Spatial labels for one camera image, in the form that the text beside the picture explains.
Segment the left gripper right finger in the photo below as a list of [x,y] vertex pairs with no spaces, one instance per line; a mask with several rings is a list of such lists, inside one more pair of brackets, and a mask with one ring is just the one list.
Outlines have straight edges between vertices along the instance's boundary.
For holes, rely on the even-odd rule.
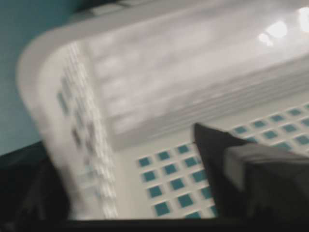
[[218,217],[308,220],[308,157],[199,123],[194,141]]

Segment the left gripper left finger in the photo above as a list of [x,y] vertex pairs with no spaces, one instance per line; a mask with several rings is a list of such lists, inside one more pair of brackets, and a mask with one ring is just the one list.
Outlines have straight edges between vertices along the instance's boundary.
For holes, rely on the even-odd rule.
[[66,220],[70,200],[43,142],[0,157],[0,223]]

